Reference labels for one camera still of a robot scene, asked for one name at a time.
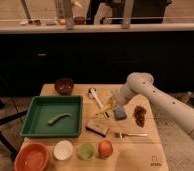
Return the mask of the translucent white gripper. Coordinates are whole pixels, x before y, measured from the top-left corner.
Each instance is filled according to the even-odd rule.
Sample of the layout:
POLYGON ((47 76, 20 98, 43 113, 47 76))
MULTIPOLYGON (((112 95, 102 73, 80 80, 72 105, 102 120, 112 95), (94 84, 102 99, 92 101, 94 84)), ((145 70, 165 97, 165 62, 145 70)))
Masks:
POLYGON ((111 92, 109 102, 112 108, 118 108, 126 105, 135 95, 136 93, 127 84, 124 84, 111 92))

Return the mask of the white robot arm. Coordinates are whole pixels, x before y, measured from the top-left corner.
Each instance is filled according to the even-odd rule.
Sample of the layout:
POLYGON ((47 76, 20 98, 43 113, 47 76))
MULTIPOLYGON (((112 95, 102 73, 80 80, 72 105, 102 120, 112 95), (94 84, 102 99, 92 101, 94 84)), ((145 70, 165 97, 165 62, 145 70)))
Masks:
POLYGON ((194 141, 194 109, 157 89, 150 73, 131 73, 126 82, 112 91, 114 106, 126 105, 137 94, 145 96, 152 104, 164 110, 194 141))

